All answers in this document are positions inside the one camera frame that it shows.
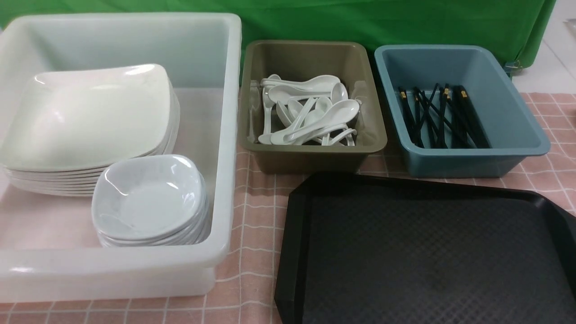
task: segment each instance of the blue plastic container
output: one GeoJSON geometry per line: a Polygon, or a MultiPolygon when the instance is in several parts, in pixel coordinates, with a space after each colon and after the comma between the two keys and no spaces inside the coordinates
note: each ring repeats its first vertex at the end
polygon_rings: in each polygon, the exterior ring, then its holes
{"type": "MultiPolygon", "coordinates": [[[[548,153],[550,140],[492,53],[477,46],[394,45],[379,47],[376,64],[404,151],[416,178],[487,178],[508,173],[528,156],[548,153]],[[428,149],[414,145],[404,124],[398,87],[417,86],[428,95],[436,83],[463,85],[474,104],[490,149],[428,149]]],[[[435,105],[438,106],[439,95],[435,105]]],[[[451,120],[449,110],[446,117],[451,120]]],[[[450,147],[451,136],[446,134],[450,147]]],[[[427,146],[426,126],[422,140],[427,146]]]]}

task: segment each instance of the stack of small dishes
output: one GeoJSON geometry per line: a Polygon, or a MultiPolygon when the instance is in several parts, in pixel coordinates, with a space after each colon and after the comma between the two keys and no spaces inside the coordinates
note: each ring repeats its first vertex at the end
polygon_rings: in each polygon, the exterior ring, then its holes
{"type": "Polygon", "coordinates": [[[209,234],[209,209],[204,178],[191,160],[149,156],[102,173],[92,221],[103,247],[188,245],[209,234]]]}

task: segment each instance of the white spoon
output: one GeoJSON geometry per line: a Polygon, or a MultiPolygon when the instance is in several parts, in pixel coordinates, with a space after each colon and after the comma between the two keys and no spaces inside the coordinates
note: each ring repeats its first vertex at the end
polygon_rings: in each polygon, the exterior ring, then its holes
{"type": "MultiPolygon", "coordinates": [[[[250,81],[250,98],[249,98],[250,110],[248,110],[248,118],[251,124],[254,121],[253,117],[254,111],[260,109],[261,99],[262,98],[260,97],[260,88],[258,82],[256,82],[255,80],[250,81]]],[[[249,127],[248,138],[251,142],[256,141],[256,136],[254,135],[254,127],[249,127]]]]}
{"type": "Polygon", "coordinates": [[[290,132],[276,132],[272,134],[270,141],[275,145],[290,145],[297,138],[308,136],[315,130],[332,125],[345,124],[351,121],[354,119],[354,117],[356,117],[356,115],[358,115],[359,110],[360,105],[358,102],[356,102],[356,100],[340,101],[334,104],[317,122],[312,123],[309,126],[304,126],[299,130],[290,132]]]}
{"type": "Polygon", "coordinates": [[[337,83],[340,83],[340,79],[338,77],[326,75],[326,76],[317,76],[304,82],[275,80],[271,78],[266,78],[261,80],[260,85],[261,86],[289,85],[293,88],[300,90],[330,92],[334,87],[334,85],[337,83]]]}
{"type": "MultiPolygon", "coordinates": [[[[330,107],[332,107],[332,101],[328,98],[322,97],[322,98],[318,98],[318,101],[316,102],[316,109],[322,110],[324,112],[328,111],[328,109],[330,109],[330,107]]],[[[343,127],[344,130],[348,129],[348,126],[344,125],[343,127]]],[[[323,140],[329,140],[330,139],[330,135],[325,135],[323,140]]],[[[349,133],[348,136],[346,136],[346,144],[348,146],[355,146],[354,145],[354,138],[352,137],[352,135],[349,133]]]]}
{"type": "Polygon", "coordinates": [[[315,109],[320,110],[322,112],[327,112],[330,107],[332,107],[332,100],[328,97],[320,97],[318,101],[316,101],[316,105],[314,106],[315,109]]]}
{"type": "MultiPolygon", "coordinates": [[[[280,118],[280,121],[282,121],[282,123],[284,124],[285,127],[290,127],[290,125],[294,122],[295,117],[298,116],[298,114],[300,113],[300,111],[298,111],[298,113],[296,113],[295,115],[292,115],[292,113],[282,103],[276,103],[276,112],[278,113],[278,117],[280,118]]],[[[306,115],[306,118],[304,118],[304,124],[306,124],[306,120],[308,118],[308,115],[306,115]]],[[[314,141],[314,142],[317,142],[319,144],[322,144],[322,139],[317,138],[317,137],[311,138],[308,141],[314,141]]]]}
{"type": "Polygon", "coordinates": [[[292,116],[288,108],[281,102],[276,103],[276,113],[282,124],[284,124],[284,127],[290,127],[295,120],[295,117],[292,116]]]}
{"type": "Polygon", "coordinates": [[[263,134],[270,134],[272,128],[272,107],[274,101],[270,100],[268,92],[272,89],[269,86],[262,88],[262,105],[264,106],[264,131],[263,134]]]}
{"type": "Polygon", "coordinates": [[[346,90],[346,87],[342,83],[335,84],[330,91],[330,100],[332,100],[332,103],[335,104],[348,99],[348,90],[346,90]]]}
{"type": "Polygon", "coordinates": [[[289,85],[277,85],[270,89],[268,95],[275,103],[281,102],[288,104],[288,100],[290,99],[299,101],[308,98],[328,97],[330,96],[330,92],[305,91],[295,89],[289,85]]]}
{"type": "Polygon", "coordinates": [[[296,117],[296,119],[294,120],[294,122],[292,123],[292,125],[290,125],[286,129],[279,130],[279,131],[274,132],[272,134],[262,134],[258,137],[258,141],[260,143],[263,143],[263,144],[267,144],[267,143],[274,144],[274,142],[272,142],[272,140],[271,140],[272,136],[280,136],[282,138],[282,137],[284,137],[285,134],[290,134],[290,133],[296,131],[297,129],[299,129],[300,126],[302,126],[302,123],[304,123],[304,118],[310,112],[310,110],[312,109],[312,106],[314,106],[315,102],[316,102],[316,99],[309,98],[308,101],[306,101],[306,104],[304,105],[304,107],[302,108],[300,113],[298,114],[298,116],[296,117]]]}
{"type": "Polygon", "coordinates": [[[270,74],[269,77],[264,78],[264,79],[262,79],[262,80],[281,80],[281,78],[280,78],[280,76],[277,75],[277,74],[270,74]]]}
{"type": "MultiPolygon", "coordinates": [[[[302,144],[304,144],[310,140],[314,140],[314,139],[319,140],[317,142],[322,143],[322,140],[319,139],[319,137],[322,137],[326,134],[330,134],[331,132],[333,132],[335,130],[343,129],[344,127],[346,127],[346,124],[338,124],[338,125],[333,125],[330,127],[325,127],[322,129],[315,130],[312,133],[310,133],[307,137],[302,136],[299,139],[295,140],[294,145],[302,145],[302,144]]],[[[335,143],[334,145],[343,146],[340,142],[335,143]]]]}
{"type": "Polygon", "coordinates": [[[300,113],[300,111],[302,110],[302,105],[295,101],[295,100],[289,100],[288,101],[288,112],[290,113],[290,115],[292,115],[293,119],[296,119],[296,116],[298,116],[298,114],[300,113]]]}
{"type": "MultiPolygon", "coordinates": [[[[323,106],[322,103],[320,104],[320,107],[318,106],[318,102],[320,101],[320,99],[326,99],[326,100],[330,101],[330,99],[328,99],[328,98],[318,98],[318,101],[316,101],[316,109],[308,113],[308,116],[306,116],[306,118],[304,119],[304,126],[314,124],[315,122],[320,120],[322,118],[322,116],[324,116],[324,114],[326,113],[327,109],[322,107],[323,106]]],[[[324,137],[321,139],[320,143],[323,146],[326,146],[326,145],[328,145],[329,140],[330,140],[330,133],[324,135],[324,137]]]]}
{"type": "Polygon", "coordinates": [[[328,146],[331,146],[331,145],[334,145],[334,144],[336,144],[336,143],[339,143],[344,137],[346,137],[346,138],[348,138],[348,136],[351,137],[352,134],[354,134],[354,135],[358,134],[358,132],[356,131],[356,129],[349,128],[349,129],[347,129],[347,130],[344,130],[342,133],[334,136],[334,138],[331,139],[330,142],[328,142],[327,145],[328,145],[328,146]]]}

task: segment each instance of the stack of bowls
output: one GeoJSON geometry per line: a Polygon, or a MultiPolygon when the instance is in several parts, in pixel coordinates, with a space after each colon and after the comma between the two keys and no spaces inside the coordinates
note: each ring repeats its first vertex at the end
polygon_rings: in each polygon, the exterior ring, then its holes
{"type": "Polygon", "coordinates": [[[186,245],[209,234],[209,209],[204,178],[191,160],[141,157],[102,173],[92,221],[104,247],[186,245]]]}
{"type": "Polygon", "coordinates": [[[0,164],[19,189],[91,196],[109,165],[172,153],[179,124],[160,65],[42,73],[22,94],[0,164]]]}

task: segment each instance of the white plastic bin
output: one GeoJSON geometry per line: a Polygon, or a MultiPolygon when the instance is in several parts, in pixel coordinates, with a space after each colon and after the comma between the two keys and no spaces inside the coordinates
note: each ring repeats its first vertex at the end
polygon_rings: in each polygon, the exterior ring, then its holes
{"type": "Polygon", "coordinates": [[[214,210],[200,244],[101,248],[90,199],[26,193],[0,172],[0,303],[202,295],[214,286],[230,245],[240,46],[234,14],[28,16],[4,30],[0,141],[37,73],[157,63],[181,105],[175,153],[196,163],[214,210]]]}

